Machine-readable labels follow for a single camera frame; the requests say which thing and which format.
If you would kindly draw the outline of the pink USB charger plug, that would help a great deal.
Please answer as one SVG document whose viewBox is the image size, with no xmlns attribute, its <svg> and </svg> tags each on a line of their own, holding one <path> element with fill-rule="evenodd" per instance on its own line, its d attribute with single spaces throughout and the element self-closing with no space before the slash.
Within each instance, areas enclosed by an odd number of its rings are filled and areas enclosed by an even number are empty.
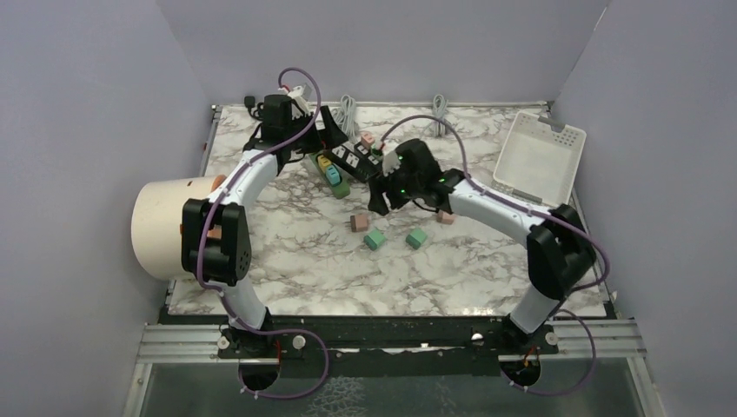
<svg viewBox="0 0 737 417">
<path fill-rule="evenodd" d="M 349 221 L 350 229 L 354 233 L 364 232 L 369 229 L 369 217 L 365 214 L 352 215 Z"/>
</svg>

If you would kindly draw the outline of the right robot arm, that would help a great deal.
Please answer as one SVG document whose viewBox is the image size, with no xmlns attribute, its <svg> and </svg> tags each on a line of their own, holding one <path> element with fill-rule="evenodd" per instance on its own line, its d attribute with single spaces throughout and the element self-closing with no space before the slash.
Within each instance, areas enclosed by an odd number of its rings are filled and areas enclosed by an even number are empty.
<svg viewBox="0 0 737 417">
<path fill-rule="evenodd" d="M 578 212 L 567 204 L 544 208 L 506 197 L 460 169 L 444 170 L 420 139 L 400 144 L 382 158 L 368 158 L 369 210 L 387 215 L 409 202 L 480 222 L 527 251 L 529 287 L 507 316 L 503 346 L 521 354 L 536 331 L 593 267 L 596 253 L 585 238 Z"/>
</svg>

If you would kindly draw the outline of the green power strip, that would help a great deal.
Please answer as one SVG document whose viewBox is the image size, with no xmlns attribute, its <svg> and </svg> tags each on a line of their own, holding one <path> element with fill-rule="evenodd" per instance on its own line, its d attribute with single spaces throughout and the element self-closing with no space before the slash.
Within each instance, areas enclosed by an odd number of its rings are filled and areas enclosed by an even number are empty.
<svg viewBox="0 0 737 417">
<path fill-rule="evenodd" d="M 315 165 L 322 179 L 328 185 L 334 198 L 340 200 L 350 195 L 350 186 L 343 178 L 339 169 L 324 154 L 314 153 L 310 160 Z"/>
</svg>

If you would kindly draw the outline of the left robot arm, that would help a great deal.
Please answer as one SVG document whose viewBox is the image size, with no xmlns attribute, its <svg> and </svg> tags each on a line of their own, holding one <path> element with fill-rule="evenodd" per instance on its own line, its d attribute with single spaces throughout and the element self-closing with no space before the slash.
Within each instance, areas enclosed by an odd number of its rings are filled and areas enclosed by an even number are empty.
<svg viewBox="0 0 737 417">
<path fill-rule="evenodd" d="M 309 109 L 296 97 L 274 94 L 265 96 L 260 113 L 234 170 L 207 197 L 188 199 L 181 222 L 183 269 L 216 292 L 231 326 L 242 330 L 242 348 L 255 357 L 269 352 L 274 335 L 263 326 L 269 311 L 247 276 L 253 255 L 247 211 L 293 153 L 314 154 L 348 140 L 325 104 Z"/>
</svg>

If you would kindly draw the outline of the black power strip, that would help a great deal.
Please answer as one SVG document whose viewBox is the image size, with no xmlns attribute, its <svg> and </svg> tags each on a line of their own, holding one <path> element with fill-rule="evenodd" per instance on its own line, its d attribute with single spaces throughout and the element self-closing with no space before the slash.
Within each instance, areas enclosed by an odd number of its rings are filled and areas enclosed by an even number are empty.
<svg viewBox="0 0 737 417">
<path fill-rule="evenodd" d="M 354 145 L 354 152 L 363 164 L 373 169 L 382 167 L 382 156 L 376 154 L 373 149 L 366 148 L 362 143 L 359 142 Z"/>
<path fill-rule="evenodd" d="M 358 182 L 365 183 L 375 175 L 375 170 L 369 167 L 368 159 L 361 158 L 349 144 L 325 149 L 322 155 Z"/>
</svg>

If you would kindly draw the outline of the green USB charger plug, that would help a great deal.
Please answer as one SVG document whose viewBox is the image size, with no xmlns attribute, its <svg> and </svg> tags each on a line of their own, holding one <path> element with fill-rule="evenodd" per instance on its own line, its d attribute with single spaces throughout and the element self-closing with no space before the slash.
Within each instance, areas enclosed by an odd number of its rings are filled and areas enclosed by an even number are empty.
<svg viewBox="0 0 737 417">
<path fill-rule="evenodd" d="M 377 228 L 373 228 L 363 236 L 364 244 L 372 251 L 379 249 L 386 241 L 387 237 L 385 234 Z"/>
</svg>

